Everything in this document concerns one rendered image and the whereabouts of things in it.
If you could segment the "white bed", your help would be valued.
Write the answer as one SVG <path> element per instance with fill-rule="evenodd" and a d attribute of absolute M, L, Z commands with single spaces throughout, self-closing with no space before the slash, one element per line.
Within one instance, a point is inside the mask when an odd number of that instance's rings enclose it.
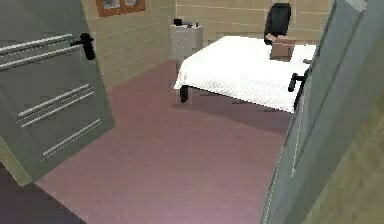
<path fill-rule="evenodd" d="M 296 91 L 288 86 L 293 74 L 302 75 L 316 47 L 296 45 L 290 61 L 270 58 L 272 47 L 262 39 L 225 36 L 185 59 L 174 88 L 184 86 L 292 113 Z"/>

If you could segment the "white bedside cabinet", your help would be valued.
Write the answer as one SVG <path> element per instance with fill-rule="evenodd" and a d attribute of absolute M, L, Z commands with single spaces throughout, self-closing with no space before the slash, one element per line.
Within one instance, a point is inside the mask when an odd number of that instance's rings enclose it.
<path fill-rule="evenodd" d="M 203 27 L 170 26 L 171 55 L 179 63 L 203 48 Z"/>

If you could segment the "brown box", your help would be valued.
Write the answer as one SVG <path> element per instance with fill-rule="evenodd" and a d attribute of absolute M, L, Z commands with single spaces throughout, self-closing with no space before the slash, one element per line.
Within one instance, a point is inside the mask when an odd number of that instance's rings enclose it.
<path fill-rule="evenodd" d="M 294 46 L 295 46 L 294 40 L 286 36 L 278 36 L 272 42 L 270 59 L 289 62 L 293 54 Z"/>

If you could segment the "grey-green room door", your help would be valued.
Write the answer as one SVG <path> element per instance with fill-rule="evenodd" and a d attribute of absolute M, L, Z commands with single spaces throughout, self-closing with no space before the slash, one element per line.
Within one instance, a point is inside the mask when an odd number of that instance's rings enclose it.
<path fill-rule="evenodd" d="M 97 59 L 70 45 L 82 33 L 81 0 L 0 0 L 0 163 L 21 186 L 114 125 Z"/>
<path fill-rule="evenodd" d="M 333 0 L 258 224 L 302 224 L 384 92 L 384 0 Z"/>

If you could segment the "orange framed wall picture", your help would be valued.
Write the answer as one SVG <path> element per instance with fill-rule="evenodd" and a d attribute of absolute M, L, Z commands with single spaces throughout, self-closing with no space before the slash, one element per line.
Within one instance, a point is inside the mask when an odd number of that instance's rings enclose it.
<path fill-rule="evenodd" d="M 146 0 L 95 0 L 98 15 L 109 17 L 146 10 Z"/>

